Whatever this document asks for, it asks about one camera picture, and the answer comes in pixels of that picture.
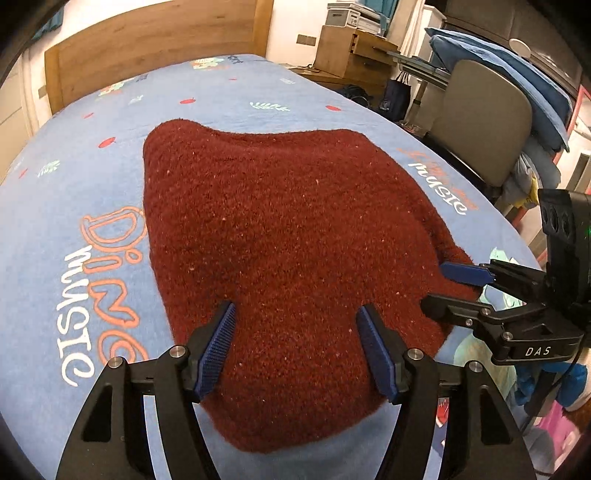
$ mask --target wooden headboard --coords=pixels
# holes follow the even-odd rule
[[[273,0],[173,0],[82,30],[45,52],[51,113],[121,80],[174,63],[267,52]]]

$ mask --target wooden nightstand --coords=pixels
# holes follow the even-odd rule
[[[324,25],[311,68],[293,72],[331,90],[358,85],[379,102],[396,61],[388,51],[398,47],[385,38],[351,27]]]

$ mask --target chair backrest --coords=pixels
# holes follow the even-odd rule
[[[500,187],[531,133],[531,105],[509,80],[472,60],[453,69],[429,134],[488,185]]]

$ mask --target round white object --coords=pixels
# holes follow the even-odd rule
[[[531,57],[531,49],[527,46],[525,42],[519,40],[518,38],[510,39],[509,47],[520,57],[523,57],[525,59]]]

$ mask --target red dot print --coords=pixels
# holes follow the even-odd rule
[[[109,145],[111,145],[113,142],[115,141],[115,137],[111,137],[111,138],[107,138],[106,140],[103,140],[101,143],[99,143],[99,148],[105,148],[108,147]]]

